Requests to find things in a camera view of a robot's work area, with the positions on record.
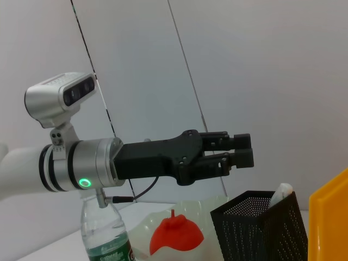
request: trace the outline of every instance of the mesh pen holder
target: mesh pen holder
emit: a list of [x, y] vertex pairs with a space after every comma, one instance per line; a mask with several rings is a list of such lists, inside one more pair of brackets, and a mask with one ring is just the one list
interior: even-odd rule
[[210, 212], [225, 261], [307, 260], [295, 193], [268, 209], [273, 194], [247, 191]]

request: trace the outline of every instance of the table surface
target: table surface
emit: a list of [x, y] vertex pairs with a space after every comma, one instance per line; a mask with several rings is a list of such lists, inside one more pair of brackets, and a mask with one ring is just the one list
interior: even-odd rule
[[[173, 206], [163, 203], [135, 203], [120, 210], [127, 230], [133, 229], [151, 212], [160, 212]], [[304, 225], [308, 234], [308, 211], [301, 211]], [[44, 248], [37, 250], [18, 261], [86, 261], [88, 256], [82, 242], [80, 231], [72, 233]]]

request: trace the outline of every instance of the orange container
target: orange container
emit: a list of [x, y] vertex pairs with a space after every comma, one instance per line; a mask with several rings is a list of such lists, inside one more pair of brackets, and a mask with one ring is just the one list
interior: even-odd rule
[[348, 260], [348, 169], [309, 199], [308, 261]]

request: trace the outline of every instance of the red object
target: red object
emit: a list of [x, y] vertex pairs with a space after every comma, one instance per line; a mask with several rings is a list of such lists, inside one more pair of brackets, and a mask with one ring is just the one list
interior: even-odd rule
[[180, 251], [192, 250], [200, 245], [204, 236], [198, 226], [184, 215], [175, 216], [174, 209], [168, 219], [162, 220], [150, 242], [150, 254], [163, 246]]

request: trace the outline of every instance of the black cable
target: black cable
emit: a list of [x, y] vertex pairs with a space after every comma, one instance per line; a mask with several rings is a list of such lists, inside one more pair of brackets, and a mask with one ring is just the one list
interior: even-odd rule
[[126, 202], [133, 202], [134, 200], [137, 200], [139, 197], [144, 196], [144, 194], [146, 194], [150, 189], [153, 188], [153, 186], [158, 181], [158, 178], [159, 177], [156, 177], [154, 179], [154, 181], [152, 182], [152, 184], [147, 189], [145, 189], [142, 193], [140, 193], [139, 195], [137, 195], [135, 197], [115, 196], [115, 197], [113, 197], [113, 203], [126, 203]]

